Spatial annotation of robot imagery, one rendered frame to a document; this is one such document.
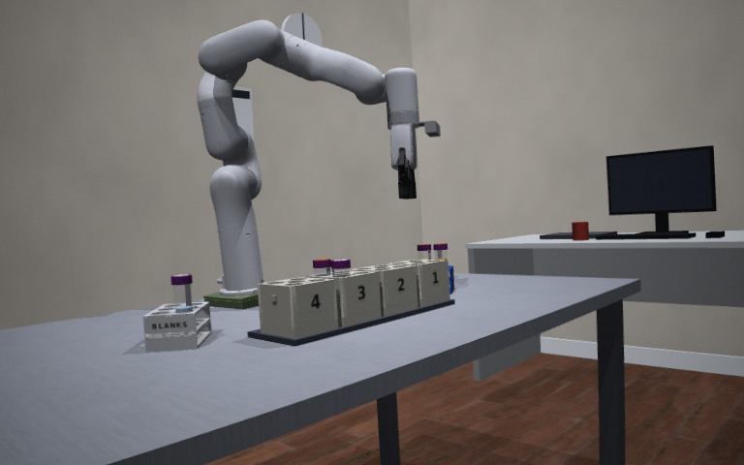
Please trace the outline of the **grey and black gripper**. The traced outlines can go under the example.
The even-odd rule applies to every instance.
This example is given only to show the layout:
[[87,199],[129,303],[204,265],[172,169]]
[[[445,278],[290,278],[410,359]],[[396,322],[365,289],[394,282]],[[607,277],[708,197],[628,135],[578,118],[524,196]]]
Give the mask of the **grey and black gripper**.
[[419,127],[419,124],[412,123],[399,123],[387,126],[391,130],[391,167],[398,171],[399,199],[404,200],[415,199],[417,197],[414,172],[417,168],[415,125]]

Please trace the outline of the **white tube rack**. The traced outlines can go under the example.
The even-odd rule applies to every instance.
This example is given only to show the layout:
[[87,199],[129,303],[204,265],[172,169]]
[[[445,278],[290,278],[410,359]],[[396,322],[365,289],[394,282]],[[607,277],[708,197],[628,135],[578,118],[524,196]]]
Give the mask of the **white tube rack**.
[[193,302],[188,313],[175,313],[174,304],[164,304],[143,316],[143,326],[147,352],[198,349],[212,333],[209,301]]

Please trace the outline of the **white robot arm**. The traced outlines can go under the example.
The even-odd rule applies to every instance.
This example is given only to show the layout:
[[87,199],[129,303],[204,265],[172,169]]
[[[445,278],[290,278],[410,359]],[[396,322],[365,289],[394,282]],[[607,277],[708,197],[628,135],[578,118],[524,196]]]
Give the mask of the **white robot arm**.
[[429,137],[441,136],[436,121],[419,122],[413,69],[395,68],[382,75],[353,56],[278,29],[268,20],[256,20],[208,39],[199,50],[205,73],[198,88],[198,106],[206,149],[215,159],[231,160],[223,161],[209,185],[225,275],[217,279],[223,284],[222,296],[257,294],[258,284],[266,283],[251,202],[261,191],[262,178],[253,138],[237,125],[233,107],[233,89],[248,62],[259,58],[298,77],[332,83],[355,93],[366,105],[387,102],[388,126],[422,123],[419,126],[425,133],[432,133]]

